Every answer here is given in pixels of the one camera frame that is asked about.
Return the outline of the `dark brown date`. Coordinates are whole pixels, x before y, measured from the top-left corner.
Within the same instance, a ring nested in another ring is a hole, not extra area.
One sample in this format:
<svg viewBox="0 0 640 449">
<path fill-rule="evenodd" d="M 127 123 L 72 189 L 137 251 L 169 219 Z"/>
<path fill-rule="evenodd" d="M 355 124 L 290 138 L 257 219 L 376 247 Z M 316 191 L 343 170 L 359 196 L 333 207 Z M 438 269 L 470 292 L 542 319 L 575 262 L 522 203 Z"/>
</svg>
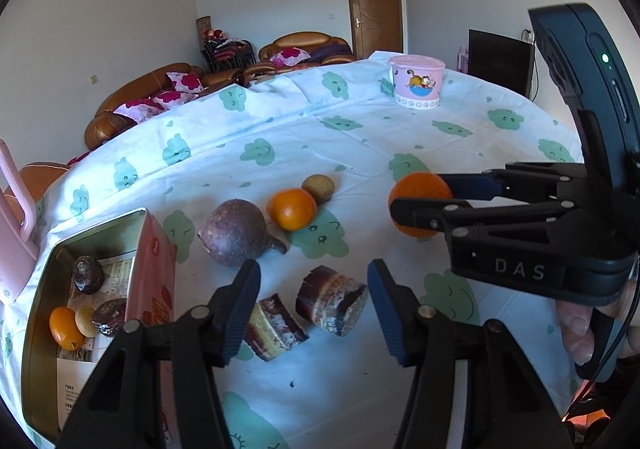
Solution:
<svg viewBox="0 0 640 449">
<path fill-rule="evenodd" d="M 113 337 L 126 322 L 126 299 L 110 299 L 102 303 L 92 317 L 98 331 L 107 337 Z"/>
</svg>

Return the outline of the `dark brown round fruit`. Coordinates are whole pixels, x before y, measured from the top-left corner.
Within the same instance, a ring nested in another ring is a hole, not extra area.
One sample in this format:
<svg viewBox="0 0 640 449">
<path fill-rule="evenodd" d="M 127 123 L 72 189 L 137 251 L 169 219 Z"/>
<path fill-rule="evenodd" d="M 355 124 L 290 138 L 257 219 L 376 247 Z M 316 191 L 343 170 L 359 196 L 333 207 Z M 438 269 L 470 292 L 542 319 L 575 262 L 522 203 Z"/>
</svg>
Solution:
<svg viewBox="0 0 640 449">
<path fill-rule="evenodd" d="M 72 279 L 80 293 L 90 295 L 101 289 L 104 284 L 105 273 L 96 258 L 89 255 L 81 255 L 74 261 Z"/>
</svg>

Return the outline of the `small brown kiwi fruit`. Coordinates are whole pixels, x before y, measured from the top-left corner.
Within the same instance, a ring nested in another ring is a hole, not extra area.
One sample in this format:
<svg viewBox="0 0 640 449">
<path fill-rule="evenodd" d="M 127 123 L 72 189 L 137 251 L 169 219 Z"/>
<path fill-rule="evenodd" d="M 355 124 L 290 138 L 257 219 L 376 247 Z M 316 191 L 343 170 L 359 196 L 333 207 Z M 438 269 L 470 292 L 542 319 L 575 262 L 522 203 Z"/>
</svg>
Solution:
<svg viewBox="0 0 640 449">
<path fill-rule="evenodd" d="M 303 181 L 302 188 L 314 198 L 318 206 L 321 206 L 321 204 L 331 200 L 334 195 L 335 184 L 329 176 L 312 174 Z"/>
</svg>

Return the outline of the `sugarcane piece striped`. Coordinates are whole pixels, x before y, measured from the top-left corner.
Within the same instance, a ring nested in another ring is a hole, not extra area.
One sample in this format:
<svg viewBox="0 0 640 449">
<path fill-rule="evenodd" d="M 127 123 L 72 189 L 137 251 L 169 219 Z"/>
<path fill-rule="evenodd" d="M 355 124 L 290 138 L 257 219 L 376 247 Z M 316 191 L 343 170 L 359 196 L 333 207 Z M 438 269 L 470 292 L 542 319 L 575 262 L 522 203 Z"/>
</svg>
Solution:
<svg viewBox="0 0 640 449">
<path fill-rule="evenodd" d="M 343 337 L 354 328 L 367 298 L 365 284 L 320 265 L 303 279 L 295 311 L 324 331 Z"/>
</svg>

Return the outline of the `sugarcane piece pale cut end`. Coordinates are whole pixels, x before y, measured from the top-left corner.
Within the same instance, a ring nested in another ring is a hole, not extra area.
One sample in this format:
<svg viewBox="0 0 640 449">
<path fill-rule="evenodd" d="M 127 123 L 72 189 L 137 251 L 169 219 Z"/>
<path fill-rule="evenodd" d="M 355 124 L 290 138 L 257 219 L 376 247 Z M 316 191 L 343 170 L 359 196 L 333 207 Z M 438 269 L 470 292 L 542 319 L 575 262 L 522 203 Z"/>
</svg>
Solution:
<svg viewBox="0 0 640 449">
<path fill-rule="evenodd" d="M 263 361 L 271 361 L 309 339 L 288 311 L 280 295 L 260 299 L 250 314 L 244 341 Z"/>
</svg>

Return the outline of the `small orange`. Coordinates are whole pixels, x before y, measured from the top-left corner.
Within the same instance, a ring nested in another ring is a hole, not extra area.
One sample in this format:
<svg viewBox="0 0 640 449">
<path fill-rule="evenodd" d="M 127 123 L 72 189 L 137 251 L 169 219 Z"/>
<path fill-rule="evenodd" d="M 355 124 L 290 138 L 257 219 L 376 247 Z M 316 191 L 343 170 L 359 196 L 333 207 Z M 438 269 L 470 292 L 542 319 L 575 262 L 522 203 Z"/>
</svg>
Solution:
<svg viewBox="0 0 640 449">
<path fill-rule="evenodd" d="M 281 229 L 297 231 L 307 227 L 314 220 L 317 203 L 305 189 L 284 189 L 270 198 L 267 213 L 271 221 Z"/>
</svg>

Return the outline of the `purple passion fruit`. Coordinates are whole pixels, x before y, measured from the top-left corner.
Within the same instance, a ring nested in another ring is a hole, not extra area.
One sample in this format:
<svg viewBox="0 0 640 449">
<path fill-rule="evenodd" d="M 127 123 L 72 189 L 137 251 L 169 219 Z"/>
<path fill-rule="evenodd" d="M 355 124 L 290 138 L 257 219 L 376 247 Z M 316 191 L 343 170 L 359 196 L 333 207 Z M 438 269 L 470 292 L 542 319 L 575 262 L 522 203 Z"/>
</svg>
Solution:
<svg viewBox="0 0 640 449">
<path fill-rule="evenodd" d="M 285 243 L 268 231 L 258 206 L 243 199 L 217 206 L 198 231 L 198 239 L 214 261 L 228 267 L 240 267 L 268 250 L 288 252 Z"/>
</svg>

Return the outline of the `paper leaflet in tin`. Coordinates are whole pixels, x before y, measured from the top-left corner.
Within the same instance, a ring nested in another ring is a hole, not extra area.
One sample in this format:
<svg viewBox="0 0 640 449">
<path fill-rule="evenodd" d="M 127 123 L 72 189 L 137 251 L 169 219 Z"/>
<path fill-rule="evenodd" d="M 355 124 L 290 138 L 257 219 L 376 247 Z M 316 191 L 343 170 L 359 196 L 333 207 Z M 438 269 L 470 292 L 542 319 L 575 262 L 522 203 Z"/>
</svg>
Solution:
<svg viewBox="0 0 640 449">
<path fill-rule="evenodd" d="M 107 326 L 93 320 L 101 305 L 124 304 L 134 253 L 107 258 L 81 255 L 72 263 L 70 294 L 64 305 L 74 313 L 74 326 L 84 337 L 78 349 L 56 354 L 56 409 L 58 429 L 62 429 L 79 394 L 101 356 L 111 343 Z"/>
</svg>

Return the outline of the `black television screen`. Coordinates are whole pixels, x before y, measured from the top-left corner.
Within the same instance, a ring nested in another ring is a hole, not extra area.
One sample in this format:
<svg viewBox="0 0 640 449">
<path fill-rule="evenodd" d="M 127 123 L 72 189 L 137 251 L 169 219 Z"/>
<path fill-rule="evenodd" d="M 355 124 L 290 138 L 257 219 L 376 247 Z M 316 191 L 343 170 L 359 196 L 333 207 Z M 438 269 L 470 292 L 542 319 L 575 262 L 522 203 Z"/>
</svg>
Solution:
<svg viewBox="0 0 640 449">
<path fill-rule="evenodd" d="M 524 97 L 532 90 L 534 46 L 495 33 L 469 30 L 468 74 Z"/>
</svg>

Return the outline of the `pink metal tin box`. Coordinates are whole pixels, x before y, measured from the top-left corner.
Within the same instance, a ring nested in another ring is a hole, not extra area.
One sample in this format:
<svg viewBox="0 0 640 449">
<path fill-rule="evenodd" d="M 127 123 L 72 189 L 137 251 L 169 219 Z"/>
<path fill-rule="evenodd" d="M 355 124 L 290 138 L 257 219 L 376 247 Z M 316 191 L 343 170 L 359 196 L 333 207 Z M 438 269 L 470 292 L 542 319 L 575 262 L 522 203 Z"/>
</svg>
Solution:
<svg viewBox="0 0 640 449">
<path fill-rule="evenodd" d="M 147 209 L 67 238 L 44 265 L 22 359 L 22 409 L 29 427 L 58 439 L 89 374 L 111 343 L 105 329 L 174 318 L 177 249 Z"/>
</svg>

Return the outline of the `pink cartoon mug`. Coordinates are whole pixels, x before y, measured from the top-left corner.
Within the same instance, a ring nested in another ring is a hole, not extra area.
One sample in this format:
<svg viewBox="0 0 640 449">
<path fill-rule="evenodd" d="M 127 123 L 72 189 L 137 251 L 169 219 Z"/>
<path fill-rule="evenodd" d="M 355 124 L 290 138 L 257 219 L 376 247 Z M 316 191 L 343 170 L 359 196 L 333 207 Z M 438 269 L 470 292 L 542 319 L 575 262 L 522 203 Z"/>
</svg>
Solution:
<svg viewBox="0 0 640 449">
<path fill-rule="evenodd" d="M 388 63 L 398 105 L 413 110 L 431 110 L 439 105 L 445 62 L 423 55 L 396 55 Z"/>
</svg>

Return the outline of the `white tablecloth green clouds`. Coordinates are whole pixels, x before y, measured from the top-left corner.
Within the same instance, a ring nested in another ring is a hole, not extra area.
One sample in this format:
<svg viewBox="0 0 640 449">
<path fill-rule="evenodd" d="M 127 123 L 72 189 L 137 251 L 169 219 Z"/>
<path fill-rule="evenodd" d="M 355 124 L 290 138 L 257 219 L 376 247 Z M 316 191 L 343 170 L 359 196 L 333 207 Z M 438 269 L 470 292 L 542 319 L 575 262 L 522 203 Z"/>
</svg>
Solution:
<svg viewBox="0 0 640 449">
<path fill-rule="evenodd" d="M 232 86 L 131 128 L 59 178 L 38 206 L 44 254 L 76 232 L 137 208 L 149 210 L 177 248 L 176 279 L 156 309 L 205 303 L 234 270 L 211 259 L 198 228 L 220 203 L 265 206 L 312 174 L 336 190 L 314 222 L 269 251 L 262 295 L 293 307 L 320 265 L 364 280 L 375 258 L 424 303 L 464 322 L 502 320 L 521 344 L 556 409 L 578 388 L 553 304 L 464 280 L 441 235 L 398 231 L 388 194 L 413 172 L 477 173 L 516 161 L 578 162 L 577 134 L 528 99 L 447 71 L 438 107 L 408 109 L 392 96 L 384 56 Z M 371 306 L 336 336 L 310 327 L 307 341 L 270 362 L 243 349 L 216 377 L 239 448 L 388 448 L 411 372 L 390 357 Z"/>
</svg>

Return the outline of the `pink electric kettle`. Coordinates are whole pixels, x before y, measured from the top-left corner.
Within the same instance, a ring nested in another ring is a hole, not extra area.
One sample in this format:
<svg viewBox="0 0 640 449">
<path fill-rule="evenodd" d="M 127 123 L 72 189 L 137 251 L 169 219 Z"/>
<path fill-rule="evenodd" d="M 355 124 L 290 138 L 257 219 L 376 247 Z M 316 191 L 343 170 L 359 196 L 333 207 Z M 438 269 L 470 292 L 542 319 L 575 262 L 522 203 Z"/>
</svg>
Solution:
<svg viewBox="0 0 640 449">
<path fill-rule="evenodd" d="M 6 196 L 1 194 L 1 302 L 9 305 L 25 289 L 39 256 L 39 249 L 32 241 L 37 215 L 35 201 L 5 142 L 1 142 L 1 172 L 24 213 L 24 221 L 17 221 Z"/>
</svg>

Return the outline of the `brown wooden door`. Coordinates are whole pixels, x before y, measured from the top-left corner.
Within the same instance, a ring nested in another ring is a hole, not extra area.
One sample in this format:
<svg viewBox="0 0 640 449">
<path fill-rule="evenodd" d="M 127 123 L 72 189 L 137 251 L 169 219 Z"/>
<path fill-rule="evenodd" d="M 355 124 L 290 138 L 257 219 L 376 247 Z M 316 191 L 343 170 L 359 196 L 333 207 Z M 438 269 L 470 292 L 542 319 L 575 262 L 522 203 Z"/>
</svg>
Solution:
<svg viewBox="0 0 640 449">
<path fill-rule="evenodd" d="M 352 48 L 360 59 L 404 49 L 401 0 L 348 0 Z"/>
</svg>

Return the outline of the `brown wooden chair back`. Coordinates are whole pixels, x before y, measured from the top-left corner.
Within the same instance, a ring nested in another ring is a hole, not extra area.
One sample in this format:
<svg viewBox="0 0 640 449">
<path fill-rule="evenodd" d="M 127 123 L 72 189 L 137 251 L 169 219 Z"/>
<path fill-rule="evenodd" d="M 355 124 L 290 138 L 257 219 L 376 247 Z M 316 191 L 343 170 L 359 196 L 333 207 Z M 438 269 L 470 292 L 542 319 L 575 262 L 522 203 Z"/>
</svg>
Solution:
<svg viewBox="0 0 640 449">
<path fill-rule="evenodd" d="M 20 175 L 26 186 L 29 195 L 38 203 L 47 189 L 70 168 L 61 163 L 55 162 L 32 162 L 20 169 Z M 4 191 L 6 202 L 8 202 L 17 221 L 24 221 L 24 212 L 18 203 L 17 198 L 11 188 Z"/>
</svg>

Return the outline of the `stacked dark chairs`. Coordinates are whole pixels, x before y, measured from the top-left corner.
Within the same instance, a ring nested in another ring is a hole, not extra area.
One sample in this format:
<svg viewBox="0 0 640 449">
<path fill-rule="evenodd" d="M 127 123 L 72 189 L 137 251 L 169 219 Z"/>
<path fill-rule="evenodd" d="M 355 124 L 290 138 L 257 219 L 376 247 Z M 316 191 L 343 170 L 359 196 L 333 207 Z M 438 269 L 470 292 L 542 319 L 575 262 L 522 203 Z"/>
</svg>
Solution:
<svg viewBox="0 0 640 449">
<path fill-rule="evenodd" d="M 221 29 L 215 29 L 209 16 L 196 20 L 196 30 L 201 54 L 210 72 L 246 69 L 256 62 L 250 42 L 230 38 Z"/>
</svg>

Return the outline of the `brown leather long sofa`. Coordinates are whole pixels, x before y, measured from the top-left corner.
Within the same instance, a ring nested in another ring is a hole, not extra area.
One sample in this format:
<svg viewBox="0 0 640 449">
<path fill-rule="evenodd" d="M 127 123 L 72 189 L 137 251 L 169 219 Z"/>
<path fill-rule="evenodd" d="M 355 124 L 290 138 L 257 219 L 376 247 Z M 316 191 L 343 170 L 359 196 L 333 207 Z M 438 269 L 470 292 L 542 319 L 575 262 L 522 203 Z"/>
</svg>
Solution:
<svg viewBox="0 0 640 449">
<path fill-rule="evenodd" d="M 85 130 L 85 144 L 92 151 L 103 144 L 129 130 L 136 122 L 130 117 L 116 114 L 115 111 L 127 102 L 150 102 L 158 94 L 164 94 L 174 89 L 167 73 L 193 74 L 204 87 L 201 95 L 208 95 L 232 83 L 241 84 L 243 73 L 240 69 L 226 70 L 205 74 L 203 70 L 187 62 L 174 62 L 139 76 L 119 87 L 108 95 L 96 110 L 96 114 Z"/>
</svg>

